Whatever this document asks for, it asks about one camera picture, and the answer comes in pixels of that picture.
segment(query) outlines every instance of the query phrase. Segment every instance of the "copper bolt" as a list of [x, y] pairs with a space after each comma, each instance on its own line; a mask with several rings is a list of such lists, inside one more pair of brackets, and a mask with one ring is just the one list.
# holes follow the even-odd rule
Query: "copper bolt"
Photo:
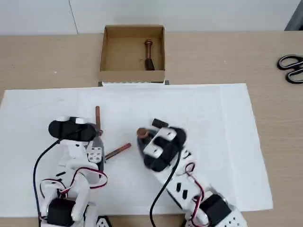
[[130, 143], [127, 143], [125, 145], [123, 145], [122, 147], [114, 150], [113, 152], [110, 152], [109, 154], [105, 155], [105, 160], [110, 159], [113, 156], [116, 156], [117, 154], [121, 153], [122, 151], [130, 148], [132, 145]]
[[151, 59], [152, 40], [147, 39], [144, 44], [145, 44], [145, 47], [146, 47], [146, 58]]
[[137, 136], [138, 136], [140, 139], [144, 139], [144, 138], [148, 137], [148, 134], [149, 134], [149, 132], [148, 132], [148, 130], [145, 129], [145, 128], [139, 128], [139, 129], [137, 130]]

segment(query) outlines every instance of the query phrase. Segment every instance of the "scissors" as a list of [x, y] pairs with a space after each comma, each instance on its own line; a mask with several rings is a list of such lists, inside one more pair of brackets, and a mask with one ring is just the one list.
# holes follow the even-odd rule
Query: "scissors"
[[[295, 59], [297, 60], [297, 62], [295, 63], [291, 63], [289, 65], [283, 65], [282, 62], [285, 59]], [[303, 72], [303, 57], [299, 56], [299, 55], [295, 55], [295, 54], [290, 54], [290, 55], [285, 55], [282, 58], [280, 58], [277, 62], [277, 67], [280, 70], [290, 70], [293, 69], [293, 71], [289, 72], [286, 74], [285, 79], [292, 84], [303, 84], [303, 79], [301, 80], [294, 80], [292, 79], [293, 75], [297, 75], [301, 72]]]

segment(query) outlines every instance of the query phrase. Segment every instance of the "white plastic part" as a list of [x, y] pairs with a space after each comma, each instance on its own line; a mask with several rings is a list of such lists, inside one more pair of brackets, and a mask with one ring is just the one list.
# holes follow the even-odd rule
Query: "white plastic part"
[[102, 160], [102, 148], [92, 148], [89, 146], [86, 151], [90, 162], [97, 164]]
[[96, 227], [110, 227], [110, 225], [107, 223], [107, 220], [105, 218], [101, 217], [97, 222]]
[[83, 175], [77, 174], [73, 190], [78, 194], [78, 196], [72, 209], [71, 217], [74, 221], [80, 221], [83, 218], [84, 211], [89, 202], [90, 191], [89, 183]]
[[89, 203], [85, 214], [85, 227], [95, 227], [97, 218], [97, 206]]
[[224, 218], [217, 227], [247, 227], [247, 222], [237, 209]]
[[163, 153], [163, 149], [154, 144], [154, 140], [157, 137], [163, 137], [168, 141], [172, 141], [176, 136], [176, 132], [173, 129], [169, 128], [162, 128], [156, 134], [156, 136], [150, 141], [150, 143], [145, 147], [143, 153], [149, 155], [153, 158], [159, 158], [160, 155]]

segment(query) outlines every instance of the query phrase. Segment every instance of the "table surface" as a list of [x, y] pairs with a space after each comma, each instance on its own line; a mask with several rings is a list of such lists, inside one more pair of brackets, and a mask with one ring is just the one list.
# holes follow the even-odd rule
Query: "table surface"
[[[5, 89], [96, 87], [102, 37], [0, 36], [0, 99]], [[247, 83], [274, 200], [273, 210], [244, 213], [250, 227], [300, 226], [303, 85], [287, 83], [276, 61], [303, 54], [303, 32], [166, 33], [165, 39], [171, 84]], [[110, 220], [114, 227], [151, 226], [148, 216]], [[182, 216], [155, 221], [158, 227], [178, 227]], [[0, 218], [0, 225], [33, 227], [37, 220]]]

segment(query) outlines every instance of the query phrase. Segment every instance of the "cardboard box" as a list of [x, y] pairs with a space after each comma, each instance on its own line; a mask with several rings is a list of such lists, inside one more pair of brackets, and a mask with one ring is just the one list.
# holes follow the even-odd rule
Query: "cardboard box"
[[[151, 39], [155, 71], [145, 69], [144, 42]], [[100, 63], [102, 82], [163, 83], [165, 71], [164, 27], [150, 25], [106, 26]]]

